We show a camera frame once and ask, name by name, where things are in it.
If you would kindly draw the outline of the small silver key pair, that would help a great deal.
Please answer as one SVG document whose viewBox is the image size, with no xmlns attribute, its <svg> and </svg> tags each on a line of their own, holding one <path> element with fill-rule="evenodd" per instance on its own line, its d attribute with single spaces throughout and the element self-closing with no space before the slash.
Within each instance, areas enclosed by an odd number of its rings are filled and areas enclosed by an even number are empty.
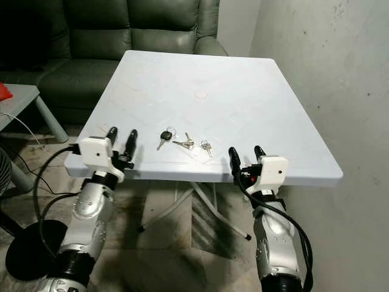
<svg viewBox="0 0 389 292">
<path fill-rule="evenodd" d="M 200 147 L 208 154 L 209 158 L 213 158 L 212 154 L 212 144 L 208 140 L 202 140 Z"/>
</svg>

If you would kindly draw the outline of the black-headed car key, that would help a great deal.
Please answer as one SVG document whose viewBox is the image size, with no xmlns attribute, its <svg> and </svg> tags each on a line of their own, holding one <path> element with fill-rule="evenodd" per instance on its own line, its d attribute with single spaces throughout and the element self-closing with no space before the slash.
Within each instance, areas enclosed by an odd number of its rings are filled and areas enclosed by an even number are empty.
<svg viewBox="0 0 389 292">
<path fill-rule="evenodd" d="M 161 150 L 161 148 L 167 144 L 170 140 L 173 138 L 173 133 L 171 131 L 165 130 L 162 131 L 161 134 L 159 135 L 159 144 L 156 147 L 156 150 Z"/>
</svg>

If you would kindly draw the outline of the white folding plastic table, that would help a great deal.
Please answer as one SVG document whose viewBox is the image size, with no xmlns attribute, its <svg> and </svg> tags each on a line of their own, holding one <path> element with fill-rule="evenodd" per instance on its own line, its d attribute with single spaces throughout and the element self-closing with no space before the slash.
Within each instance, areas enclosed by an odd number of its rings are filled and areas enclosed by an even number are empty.
<svg viewBox="0 0 389 292">
<path fill-rule="evenodd" d="M 119 129 L 116 150 L 138 131 L 130 179 L 230 183 L 235 147 L 244 164 L 255 162 L 253 148 L 288 159 L 281 195 L 291 187 L 331 190 L 343 170 L 322 131 L 271 58 L 181 55 L 128 50 L 106 85 L 80 139 Z M 162 131 L 173 138 L 156 150 Z M 191 150 L 173 144 L 185 133 Z M 200 147 L 212 144 L 213 158 Z"/>
</svg>

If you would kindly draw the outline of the dark green leather sofa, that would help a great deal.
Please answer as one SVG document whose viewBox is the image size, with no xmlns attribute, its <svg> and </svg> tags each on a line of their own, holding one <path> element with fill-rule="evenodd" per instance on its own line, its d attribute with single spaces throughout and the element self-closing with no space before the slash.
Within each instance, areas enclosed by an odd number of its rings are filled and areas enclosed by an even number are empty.
<svg viewBox="0 0 389 292">
<path fill-rule="evenodd" d="M 83 125 L 128 50 L 226 55 L 220 0 L 0 0 L 0 80 Z"/>
</svg>

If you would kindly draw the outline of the grey side table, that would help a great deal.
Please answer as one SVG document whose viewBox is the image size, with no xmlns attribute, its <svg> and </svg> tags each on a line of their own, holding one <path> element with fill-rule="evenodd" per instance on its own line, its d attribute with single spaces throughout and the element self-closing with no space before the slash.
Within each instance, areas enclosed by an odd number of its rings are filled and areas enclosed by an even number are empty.
<svg viewBox="0 0 389 292">
<path fill-rule="evenodd" d="M 39 89 L 33 85 L 5 84 L 2 83 L 9 94 L 9 99 L 0 101 L 0 129 L 5 128 L 14 117 L 17 117 L 28 106 L 35 105 L 46 122 L 55 140 L 63 144 L 69 139 L 61 123 L 56 119 L 53 112 L 42 100 Z"/>
</svg>

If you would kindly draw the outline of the red plastic object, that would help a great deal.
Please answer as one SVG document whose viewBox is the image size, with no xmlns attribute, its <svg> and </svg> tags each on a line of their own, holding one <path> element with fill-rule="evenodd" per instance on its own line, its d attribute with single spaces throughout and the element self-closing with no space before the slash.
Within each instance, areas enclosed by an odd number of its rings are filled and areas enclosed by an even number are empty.
<svg viewBox="0 0 389 292">
<path fill-rule="evenodd" d="M 8 100 L 13 97 L 13 94 L 10 92 L 5 83 L 0 83 L 0 101 Z"/>
</svg>

